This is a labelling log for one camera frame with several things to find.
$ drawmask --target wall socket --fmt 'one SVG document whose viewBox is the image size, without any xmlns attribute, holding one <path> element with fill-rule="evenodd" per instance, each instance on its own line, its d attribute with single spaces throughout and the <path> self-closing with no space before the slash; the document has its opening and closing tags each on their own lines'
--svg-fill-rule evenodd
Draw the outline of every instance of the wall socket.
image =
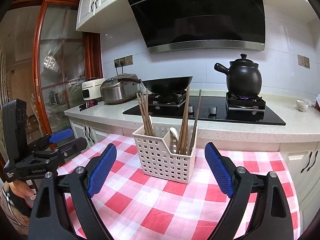
<svg viewBox="0 0 320 240">
<path fill-rule="evenodd" d="M 133 55 L 117 58 L 115 61 L 115 68 L 121 66 L 129 66 L 133 64 Z"/>
<path fill-rule="evenodd" d="M 298 64 L 300 66 L 310 69 L 310 59 L 308 57 L 301 56 L 298 54 Z"/>
</svg>

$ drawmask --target human hand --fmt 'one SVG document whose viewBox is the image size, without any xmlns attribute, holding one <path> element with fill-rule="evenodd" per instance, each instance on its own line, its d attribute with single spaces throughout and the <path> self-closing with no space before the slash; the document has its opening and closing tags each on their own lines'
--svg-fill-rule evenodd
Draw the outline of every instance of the human hand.
<svg viewBox="0 0 320 240">
<path fill-rule="evenodd" d="M 23 198 L 26 201 L 28 207 L 32 208 L 29 201 L 27 201 L 28 197 L 33 197 L 33 191 L 29 186 L 20 179 L 17 179 L 13 182 L 9 183 L 9 186 L 16 196 Z"/>
</svg>

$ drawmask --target person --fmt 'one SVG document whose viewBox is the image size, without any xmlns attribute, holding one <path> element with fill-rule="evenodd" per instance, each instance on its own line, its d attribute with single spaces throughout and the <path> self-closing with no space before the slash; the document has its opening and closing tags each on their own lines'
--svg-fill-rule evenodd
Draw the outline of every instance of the person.
<svg viewBox="0 0 320 240">
<path fill-rule="evenodd" d="M 28 235 L 31 206 L 26 201 L 33 191 L 22 180 L 5 182 L 0 186 L 0 207 L 13 227 L 22 236 Z"/>
</svg>

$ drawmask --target range hood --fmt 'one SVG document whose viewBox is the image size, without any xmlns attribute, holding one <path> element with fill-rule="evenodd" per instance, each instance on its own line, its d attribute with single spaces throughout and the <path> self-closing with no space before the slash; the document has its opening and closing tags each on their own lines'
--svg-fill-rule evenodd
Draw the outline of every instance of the range hood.
<svg viewBox="0 0 320 240">
<path fill-rule="evenodd" d="M 262 0 L 128 0 L 150 53 L 223 48 L 262 51 Z"/>
</svg>

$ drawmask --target red and white checkered tablecloth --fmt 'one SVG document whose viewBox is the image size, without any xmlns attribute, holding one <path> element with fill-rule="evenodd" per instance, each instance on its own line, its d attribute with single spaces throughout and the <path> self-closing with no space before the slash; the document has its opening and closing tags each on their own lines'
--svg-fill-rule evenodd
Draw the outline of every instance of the red and white checkered tablecloth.
<svg viewBox="0 0 320 240">
<path fill-rule="evenodd" d="M 60 175 L 86 166 L 109 143 L 117 148 L 117 158 L 100 193 L 92 198 L 107 229 L 118 240 L 205 240 L 220 220 L 229 198 L 217 184 L 205 158 L 204 149 L 196 150 L 196 162 L 190 183 L 182 184 L 150 177 L 142 173 L 133 138 L 110 134 L 102 142 L 78 155 L 58 169 Z M 236 166 L 266 175 L 276 171 L 287 196 L 294 229 L 300 236 L 298 199 L 288 168 L 280 153 L 221 151 Z M 68 211 L 77 234 L 85 236 L 77 219 L 70 194 Z M 245 233 L 256 194 L 251 194 L 235 237 Z"/>
</svg>

